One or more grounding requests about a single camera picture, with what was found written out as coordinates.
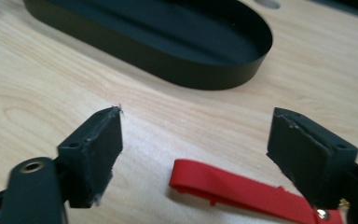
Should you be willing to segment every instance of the light wooden surface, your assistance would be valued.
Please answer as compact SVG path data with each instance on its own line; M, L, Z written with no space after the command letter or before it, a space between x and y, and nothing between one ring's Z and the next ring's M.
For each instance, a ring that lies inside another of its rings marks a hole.
M269 9L243 0L274 34L256 76L227 91L175 86L0 1L0 190L21 161L55 147L97 110L121 104L124 151L100 207L71 223L282 223L179 194L173 161L188 158L297 193L265 155L272 110L314 119L358 146L358 18L308 1Z

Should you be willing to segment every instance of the red fabric strip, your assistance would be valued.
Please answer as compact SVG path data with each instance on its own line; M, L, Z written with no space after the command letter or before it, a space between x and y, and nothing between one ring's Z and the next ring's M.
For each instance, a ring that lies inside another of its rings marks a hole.
M321 220L303 197L198 161L176 160L170 186L211 205L224 203L297 223L342 224L337 210L329 210L330 218Z

